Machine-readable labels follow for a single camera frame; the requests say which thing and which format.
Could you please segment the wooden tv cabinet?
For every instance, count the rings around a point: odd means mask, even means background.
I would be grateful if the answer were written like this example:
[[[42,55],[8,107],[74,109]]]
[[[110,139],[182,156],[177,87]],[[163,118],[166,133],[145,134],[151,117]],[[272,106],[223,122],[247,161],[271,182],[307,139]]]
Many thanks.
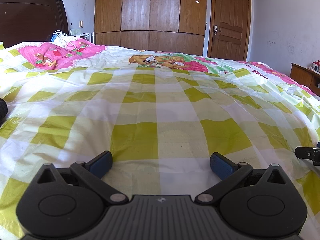
[[[308,87],[312,92],[319,96],[319,73],[307,69],[295,63],[291,63],[290,78],[295,80],[300,85]]]

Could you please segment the checkered cartoon bed sheet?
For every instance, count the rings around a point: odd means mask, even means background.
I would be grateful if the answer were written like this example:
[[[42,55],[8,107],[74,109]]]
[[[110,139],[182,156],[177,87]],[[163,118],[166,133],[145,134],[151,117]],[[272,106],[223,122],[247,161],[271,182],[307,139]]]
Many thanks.
[[[16,206],[41,165],[105,150],[105,181],[129,196],[197,195],[213,152],[278,163],[308,208],[302,238],[319,239],[319,168],[294,154],[319,142],[319,98],[264,63],[23,42],[1,48],[1,98],[1,239],[22,237]]]

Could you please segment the folded black garment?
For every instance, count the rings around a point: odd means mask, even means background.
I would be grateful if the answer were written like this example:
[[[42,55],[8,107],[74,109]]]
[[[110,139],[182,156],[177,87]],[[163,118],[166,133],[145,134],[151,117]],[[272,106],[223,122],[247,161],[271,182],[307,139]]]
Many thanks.
[[[0,125],[3,124],[7,116],[7,113],[8,113],[7,103],[3,99],[0,99]]]

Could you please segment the white blue bag pile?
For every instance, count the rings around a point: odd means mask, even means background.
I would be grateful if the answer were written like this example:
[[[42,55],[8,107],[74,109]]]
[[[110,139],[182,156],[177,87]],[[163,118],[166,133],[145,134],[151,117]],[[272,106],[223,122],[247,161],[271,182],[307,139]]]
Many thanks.
[[[89,41],[89,39],[91,38],[91,34],[90,33],[81,33],[78,35],[69,36],[60,30],[56,30],[52,34],[50,42],[53,43],[54,45],[66,48],[67,44],[69,44],[69,42],[76,41],[81,38]]]

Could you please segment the brown wooden door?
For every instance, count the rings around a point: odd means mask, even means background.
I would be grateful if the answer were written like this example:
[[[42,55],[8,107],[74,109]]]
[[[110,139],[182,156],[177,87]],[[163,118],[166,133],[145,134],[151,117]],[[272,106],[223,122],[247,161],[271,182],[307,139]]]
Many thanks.
[[[245,61],[252,0],[212,0],[207,56]]]

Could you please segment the brown wooden wardrobe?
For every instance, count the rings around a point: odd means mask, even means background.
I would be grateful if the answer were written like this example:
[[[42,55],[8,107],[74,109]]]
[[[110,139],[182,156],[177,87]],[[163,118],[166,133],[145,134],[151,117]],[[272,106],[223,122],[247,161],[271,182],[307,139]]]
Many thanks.
[[[95,0],[97,44],[202,55],[207,0]]]

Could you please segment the dark wooden headboard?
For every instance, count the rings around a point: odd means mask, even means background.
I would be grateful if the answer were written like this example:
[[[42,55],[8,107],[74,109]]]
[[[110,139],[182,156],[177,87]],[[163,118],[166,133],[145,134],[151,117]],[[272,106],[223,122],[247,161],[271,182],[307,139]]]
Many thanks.
[[[1,0],[0,18],[5,48],[27,41],[50,41],[57,30],[69,33],[62,0]]]

